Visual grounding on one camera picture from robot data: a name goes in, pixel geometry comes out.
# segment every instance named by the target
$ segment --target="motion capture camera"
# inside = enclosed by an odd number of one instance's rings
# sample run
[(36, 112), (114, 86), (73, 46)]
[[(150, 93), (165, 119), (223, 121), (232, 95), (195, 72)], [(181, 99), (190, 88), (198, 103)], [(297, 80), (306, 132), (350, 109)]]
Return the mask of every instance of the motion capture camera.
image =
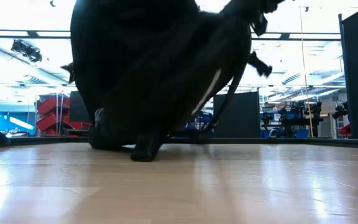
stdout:
[(13, 52), (23, 55), (23, 57), (30, 60), (30, 62), (41, 62), (41, 50), (31, 46), (23, 40), (14, 40), (12, 49)]
[(291, 111), (293, 112), (296, 118), (302, 118), (304, 110), (305, 110), (305, 102), (303, 101), (295, 102), (291, 108)]
[(347, 102), (344, 102), (342, 105), (335, 107), (335, 113), (333, 114), (334, 119), (338, 119), (340, 116), (346, 116), (349, 114), (349, 108)]
[(268, 124), (270, 121), (273, 121), (273, 115), (269, 114), (269, 113), (264, 113), (262, 116), (262, 121), (265, 124)]
[(310, 106), (311, 114), (313, 118), (320, 118), (322, 102), (317, 102), (315, 105)]
[(291, 111), (291, 108), (281, 108), (278, 113), (281, 115), (280, 119), (278, 120), (279, 122), (283, 122), (285, 120), (290, 119), (288, 113)]

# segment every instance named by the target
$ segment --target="ceiling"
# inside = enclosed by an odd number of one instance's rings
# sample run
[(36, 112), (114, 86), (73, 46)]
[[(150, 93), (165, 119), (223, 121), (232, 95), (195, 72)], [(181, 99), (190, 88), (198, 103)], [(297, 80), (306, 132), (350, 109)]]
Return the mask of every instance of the ceiling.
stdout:
[[(227, 2), (197, 0), (202, 10), (211, 12), (218, 12)], [(0, 0), (0, 30), (23, 30), (25, 34), (27, 30), (64, 31), (49, 32), (50, 38), (47, 39), (30, 39), (23, 35), (22, 40), (41, 50), (43, 60), (36, 65), (11, 51), (14, 39), (7, 38), (0, 32), (0, 85), (10, 85), (15, 93), (19, 91), (17, 94), (21, 95), (27, 91), (35, 93), (31, 85), (44, 85), (44, 88), (48, 86), (49, 91), (56, 91), (51, 87), (58, 85), (59, 91), (62, 90), (62, 84), (67, 84), (69, 74), (60, 66), (72, 61), (68, 37), (74, 3), (75, 0), (54, 0), (56, 7), (52, 7), (50, 0)], [(267, 16), (270, 35), (292, 33), (290, 36), (296, 39), (295, 36), (303, 31), (310, 37), (305, 34), (303, 37), (308, 41), (304, 42), (277, 37), (254, 40), (252, 48), (264, 62), (273, 66), (273, 74), (269, 79), (259, 77), (248, 66), (239, 91), (268, 86), (259, 88), (261, 95), (274, 100), (274, 97), (282, 100), (283, 96), (294, 98), (304, 94), (305, 72), (308, 74), (308, 85), (318, 86), (310, 89), (311, 93), (323, 95), (328, 91), (340, 91), (344, 87), (344, 75), (337, 15), (342, 13), (347, 17), (357, 11), (358, 0), (288, 0), (281, 4), (277, 12)], [(62, 33), (65, 33), (66, 38), (53, 38)], [(325, 40), (319, 38), (319, 35), (334, 37), (329, 38), (332, 40)]]

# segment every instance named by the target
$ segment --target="wooden floor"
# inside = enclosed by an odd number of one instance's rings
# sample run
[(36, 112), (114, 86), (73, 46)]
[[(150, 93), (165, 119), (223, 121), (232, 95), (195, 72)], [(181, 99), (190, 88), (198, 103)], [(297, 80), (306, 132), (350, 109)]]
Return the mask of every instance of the wooden floor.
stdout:
[(0, 149), (0, 223), (358, 224), (358, 149), (170, 145), (153, 163), (87, 144)]

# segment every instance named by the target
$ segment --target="backpack strap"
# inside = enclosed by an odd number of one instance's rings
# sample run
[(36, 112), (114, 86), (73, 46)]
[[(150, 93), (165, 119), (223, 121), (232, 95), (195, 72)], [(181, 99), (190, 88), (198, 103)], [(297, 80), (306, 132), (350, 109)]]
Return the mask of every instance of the backpack strap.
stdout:
[(201, 128), (201, 132), (209, 133), (219, 123), (220, 116), (234, 97), (234, 94), (240, 84), (243, 73), (244, 72), (239, 72), (233, 76), (233, 81), (230, 84), (229, 90), (227, 91), (226, 97), (224, 98), (222, 105), (219, 107), (218, 112), (214, 114), (212, 120), (207, 125), (203, 125), (203, 127)]

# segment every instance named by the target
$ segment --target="black backpack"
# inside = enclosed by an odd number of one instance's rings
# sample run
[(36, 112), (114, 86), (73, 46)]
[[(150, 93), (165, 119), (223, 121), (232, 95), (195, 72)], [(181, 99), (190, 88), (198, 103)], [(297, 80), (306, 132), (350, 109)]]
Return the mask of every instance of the black backpack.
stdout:
[[(135, 144), (131, 158), (152, 161), (166, 138), (232, 80), (212, 121), (191, 135), (198, 143), (206, 142), (233, 97), (247, 63), (260, 75), (268, 76), (272, 71), (255, 53), (250, 54), (250, 26), (262, 29), (258, 34), (263, 34), (266, 24), (260, 23), (267, 22), (263, 11), (238, 11), (239, 2), (231, 1), (219, 14), (199, 12), (182, 17), (163, 32), (138, 41), (143, 44), (140, 57), (110, 88), (100, 90), (100, 108), (88, 109), (95, 111), (95, 125), (89, 131), (92, 147), (116, 149)], [(84, 79), (84, 73), (78, 76), (81, 70), (76, 69), (74, 51), (73, 58), (73, 69), (66, 69), (72, 75), (75, 71), (72, 80)], [(90, 91), (76, 84), (83, 98), (89, 95)]]

